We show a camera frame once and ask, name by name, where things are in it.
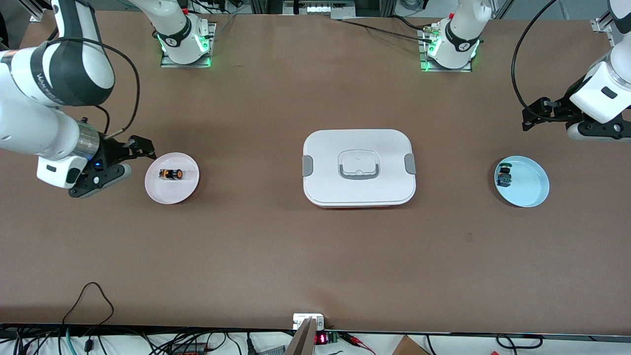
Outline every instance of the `white robotic arm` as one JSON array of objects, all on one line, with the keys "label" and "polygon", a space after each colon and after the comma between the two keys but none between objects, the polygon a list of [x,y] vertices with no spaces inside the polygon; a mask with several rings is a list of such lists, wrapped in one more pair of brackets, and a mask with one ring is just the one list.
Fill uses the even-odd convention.
[{"label": "white robotic arm", "polygon": [[489,0],[459,0],[453,17],[438,22],[439,33],[427,55],[448,69],[467,65],[491,14]]},{"label": "white robotic arm", "polygon": [[38,155],[38,178],[86,197],[126,178],[131,170],[123,160],[155,154],[151,141],[105,140],[94,127],[60,111],[64,105],[103,103],[114,87],[114,72],[102,47],[80,42],[100,42],[93,9],[83,0],[51,5],[60,36],[79,42],[0,52],[0,148]]},{"label": "white robotic arm", "polygon": [[191,64],[210,50],[208,20],[185,15],[176,0],[130,0],[149,18],[162,50],[177,64]]}]

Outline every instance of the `metal mounting plate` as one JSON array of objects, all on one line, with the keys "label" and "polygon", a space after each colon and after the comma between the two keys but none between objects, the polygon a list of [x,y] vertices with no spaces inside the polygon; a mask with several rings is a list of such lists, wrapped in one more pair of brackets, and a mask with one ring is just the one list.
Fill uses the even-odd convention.
[{"label": "metal mounting plate", "polygon": [[306,318],[315,318],[317,321],[317,330],[324,330],[324,316],[320,313],[294,313],[293,314],[293,328],[294,330],[298,330],[302,322]]},{"label": "metal mounting plate", "polygon": [[[421,30],[417,30],[416,31],[416,35],[420,38],[420,39],[432,39],[429,34],[421,31]],[[418,52],[421,55],[421,69],[423,71],[453,71],[456,73],[469,73],[471,72],[472,66],[471,66],[471,60],[469,60],[469,62],[467,63],[467,65],[463,66],[462,68],[459,69],[447,69],[443,66],[441,66],[440,64],[438,64],[433,58],[431,58],[430,56],[427,55],[427,51],[428,51],[428,47],[431,44],[425,43],[421,40],[418,41]]]},{"label": "metal mounting plate", "polygon": [[202,35],[210,35],[210,39],[208,40],[208,52],[203,56],[199,57],[198,60],[189,64],[178,64],[172,61],[164,51],[162,51],[162,59],[160,60],[161,68],[208,68],[213,62],[213,48],[215,47],[215,30],[217,29],[217,24],[215,22],[208,23],[208,33],[202,33]]}]

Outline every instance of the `white floor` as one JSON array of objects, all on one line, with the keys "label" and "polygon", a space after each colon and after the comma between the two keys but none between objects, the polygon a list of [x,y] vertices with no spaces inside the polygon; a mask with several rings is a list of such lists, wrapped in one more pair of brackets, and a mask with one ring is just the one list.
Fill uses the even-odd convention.
[{"label": "white floor", "polygon": [[[162,344],[174,335],[152,335],[150,339],[155,344]],[[247,345],[245,343],[245,333],[231,333],[230,336],[236,340],[243,355],[247,355]],[[377,355],[391,355],[402,335],[390,334],[354,334],[362,342],[371,347]],[[261,332],[252,333],[252,342],[256,351],[263,352],[279,346],[287,346],[291,337],[281,332]],[[204,335],[198,342],[205,342],[208,338]],[[423,335],[412,335],[411,338],[428,350],[427,341]],[[83,346],[86,338],[71,338],[73,347],[78,355],[84,355]],[[93,337],[94,350],[91,355],[103,355],[98,340]],[[148,355],[151,350],[149,345],[138,336],[131,335],[110,335],[102,337],[105,350],[108,355]],[[218,346],[223,340],[223,334],[213,334],[209,340],[210,347]],[[514,355],[510,350],[502,349],[495,343],[494,337],[455,337],[445,335],[433,335],[432,345],[436,355],[490,355],[497,351],[500,355]],[[531,346],[537,340],[515,339],[516,345]],[[72,355],[66,340],[62,339],[62,355]],[[0,344],[0,354],[12,354],[15,342]],[[31,345],[28,355],[35,350],[36,342]],[[340,355],[371,355],[368,351],[353,347],[343,341],[334,344],[315,347],[315,355],[330,355],[334,352],[343,351]],[[631,354],[631,344],[617,342],[595,342],[576,340],[544,340],[543,345],[535,350],[518,350],[518,355],[629,355]],[[41,355],[59,355],[57,349],[57,339],[49,339],[40,349]],[[213,355],[239,355],[236,345],[227,340],[219,349],[212,352]]]}]

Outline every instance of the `table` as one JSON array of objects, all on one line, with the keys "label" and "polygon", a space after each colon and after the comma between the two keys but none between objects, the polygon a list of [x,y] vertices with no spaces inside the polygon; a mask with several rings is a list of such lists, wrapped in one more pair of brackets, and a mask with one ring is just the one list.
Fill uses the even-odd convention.
[{"label": "table", "polygon": [[[97,20],[141,75],[129,134],[193,156],[200,186],[159,205],[144,159],[131,179],[74,200],[37,180],[35,157],[1,152],[3,322],[59,322],[94,280],[112,324],[288,328],[294,312],[317,311],[337,329],[631,335],[631,145],[572,141],[562,124],[521,131],[509,68],[526,22],[491,21],[473,73],[422,73],[413,41],[318,16],[237,16],[208,69],[160,69],[140,13]],[[395,19],[359,21],[413,34]],[[49,16],[30,25],[23,45],[52,29]],[[607,50],[586,21],[537,23],[517,63],[524,98],[561,97]],[[110,58],[113,131],[134,82]],[[94,108],[67,112],[102,127]],[[324,210],[304,197],[304,140],[345,128],[407,134],[409,203]],[[495,192],[495,164],[515,154],[550,177],[539,207]],[[69,322],[107,311],[91,289]]]}]

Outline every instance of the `metal bracket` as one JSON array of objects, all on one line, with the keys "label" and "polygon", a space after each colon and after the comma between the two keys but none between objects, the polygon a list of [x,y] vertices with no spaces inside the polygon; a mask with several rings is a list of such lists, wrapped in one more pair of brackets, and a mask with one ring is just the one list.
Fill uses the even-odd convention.
[{"label": "metal bracket", "polygon": [[[438,27],[438,24],[433,23],[432,28],[436,28],[436,27]],[[421,40],[421,39],[430,39],[434,41],[437,39],[436,38],[437,35],[435,33],[427,33],[421,30],[417,30],[416,35],[419,38],[418,52],[420,53],[420,56],[421,56],[421,69],[423,71],[453,71],[456,73],[469,73],[473,70],[473,67],[471,65],[471,59],[469,59],[469,62],[467,63],[467,65],[459,69],[447,69],[443,67],[442,65],[438,64],[436,60],[434,60],[434,58],[427,55],[427,52],[432,50],[432,44],[425,43],[424,41]]]},{"label": "metal bracket", "polygon": [[613,34],[611,31],[611,24],[613,23],[613,18],[611,17],[611,13],[606,11],[600,17],[597,17],[595,20],[589,21],[592,26],[592,31],[594,33],[605,33],[607,34],[607,39],[609,40],[609,44],[613,47],[616,43],[613,40]]},{"label": "metal bracket", "polygon": [[293,314],[293,328],[294,330],[300,328],[305,319],[315,318],[316,330],[324,330],[324,316],[320,313],[294,313]]},{"label": "metal bracket", "polygon": [[189,64],[178,64],[168,57],[165,51],[162,51],[162,58],[160,60],[161,68],[208,68],[213,62],[213,48],[215,47],[215,31],[217,29],[217,23],[209,22],[208,31],[203,31],[202,36],[208,35],[208,52],[204,53],[198,60]]},{"label": "metal bracket", "polygon": [[316,332],[324,329],[324,317],[318,313],[294,313],[293,326],[297,329],[284,355],[313,355]]}]

